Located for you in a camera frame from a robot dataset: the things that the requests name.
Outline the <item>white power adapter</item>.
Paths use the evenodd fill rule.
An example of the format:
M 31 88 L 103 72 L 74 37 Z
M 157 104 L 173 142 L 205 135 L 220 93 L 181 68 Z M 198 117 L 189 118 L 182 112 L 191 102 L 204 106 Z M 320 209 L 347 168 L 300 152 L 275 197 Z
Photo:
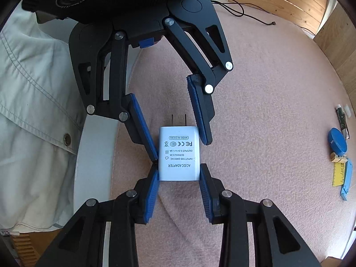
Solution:
M 160 181 L 197 181 L 200 177 L 198 127 L 188 115 L 171 115 L 170 124 L 159 130 Z

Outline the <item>yellow black card pack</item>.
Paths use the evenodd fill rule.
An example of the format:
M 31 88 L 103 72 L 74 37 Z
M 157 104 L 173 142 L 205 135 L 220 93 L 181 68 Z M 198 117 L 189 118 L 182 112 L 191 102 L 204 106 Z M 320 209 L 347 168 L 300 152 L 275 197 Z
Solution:
M 345 181 L 345 166 L 346 163 L 334 163 L 332 186 L 337 187 L 344 184 Z

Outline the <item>blue round case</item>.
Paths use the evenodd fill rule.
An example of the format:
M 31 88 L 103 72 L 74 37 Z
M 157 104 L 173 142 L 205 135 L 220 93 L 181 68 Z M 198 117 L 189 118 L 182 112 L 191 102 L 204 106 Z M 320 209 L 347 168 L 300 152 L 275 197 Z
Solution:
M 328 143 L 333 152 L 338 156 L 344 156 L 348 151 L 346 139 L 337 128 L 332 128 L 328 132 Z

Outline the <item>blue phone stand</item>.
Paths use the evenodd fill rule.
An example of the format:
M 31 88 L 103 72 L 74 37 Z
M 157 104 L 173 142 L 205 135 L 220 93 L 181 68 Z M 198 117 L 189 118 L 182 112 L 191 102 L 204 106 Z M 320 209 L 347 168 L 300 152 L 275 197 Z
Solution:
M 342 185 L 342 188 L 340 190 L 341 198 L 344 201 L 348 200 L 347 196 L 351 185 L 352 171 L 353 171 L 353 165 L 352 165 L 352 161 L 349 159 L 345 165 L 345 178 L 344 178 L 344 183 Z

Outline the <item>green white glue stick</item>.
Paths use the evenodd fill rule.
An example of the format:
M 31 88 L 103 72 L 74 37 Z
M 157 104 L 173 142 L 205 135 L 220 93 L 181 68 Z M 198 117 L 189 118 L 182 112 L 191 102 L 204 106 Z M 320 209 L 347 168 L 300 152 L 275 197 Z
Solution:
M 336 114 L 340 124 L 340 129 L 347 129 L 346 116 L 340 104 L 336 106 Z

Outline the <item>wooden clothespin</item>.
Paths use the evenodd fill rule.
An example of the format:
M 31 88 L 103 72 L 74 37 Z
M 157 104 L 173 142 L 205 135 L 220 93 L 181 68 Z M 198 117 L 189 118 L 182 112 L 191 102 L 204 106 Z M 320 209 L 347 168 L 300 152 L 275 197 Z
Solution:
M 330 160 L 333 163 L 345 163 L 348 159 L 345 156 L 338 156 L 335 152 L 332 152 L 330 154 Z

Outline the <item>white eraser block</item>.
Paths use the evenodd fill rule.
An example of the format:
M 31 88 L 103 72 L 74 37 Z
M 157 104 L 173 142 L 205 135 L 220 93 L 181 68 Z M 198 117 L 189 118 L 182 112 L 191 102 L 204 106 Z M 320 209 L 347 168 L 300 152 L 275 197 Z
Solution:
M 344 112 L 345 112 L 345 114 L 347 115 L 347 117 L 350 118 L 350 117 L 352 116 L 352 112 L 351 112 L 350 107 L 346 104 L 346 105 L 343 107 L 343 109 L 344 109 Z

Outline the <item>beige jacket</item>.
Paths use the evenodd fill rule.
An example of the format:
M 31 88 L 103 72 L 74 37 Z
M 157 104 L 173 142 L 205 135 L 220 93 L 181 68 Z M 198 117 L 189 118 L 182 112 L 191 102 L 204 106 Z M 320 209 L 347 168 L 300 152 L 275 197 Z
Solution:
M 68 44 L 17 6 L 1 30 L 1 231 L 63 227 L 86 112 Z

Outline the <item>large oak wood board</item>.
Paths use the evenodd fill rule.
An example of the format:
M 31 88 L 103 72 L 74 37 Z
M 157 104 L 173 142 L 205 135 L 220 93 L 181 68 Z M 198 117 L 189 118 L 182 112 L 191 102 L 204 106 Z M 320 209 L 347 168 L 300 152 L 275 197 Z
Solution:
M 324 52 L 355 107 L 356 34 L 355 26 L 340 4 L 337 4 L 314 41 Z

